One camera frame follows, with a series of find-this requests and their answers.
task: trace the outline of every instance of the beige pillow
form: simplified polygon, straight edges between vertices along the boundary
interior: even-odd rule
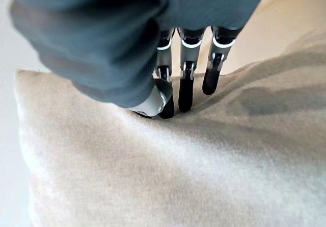
[[[325,33],[222,76],[212,96],[197,75],[193,109],[169,120],[19,72],[34,227],[324,226]]]

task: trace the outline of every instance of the gray fabric sleeve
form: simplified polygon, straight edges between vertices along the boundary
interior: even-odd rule
[[[159,29],[176,0],[15,0],[15,27],[42,63],[89,97],[134,107],[153,89]]]

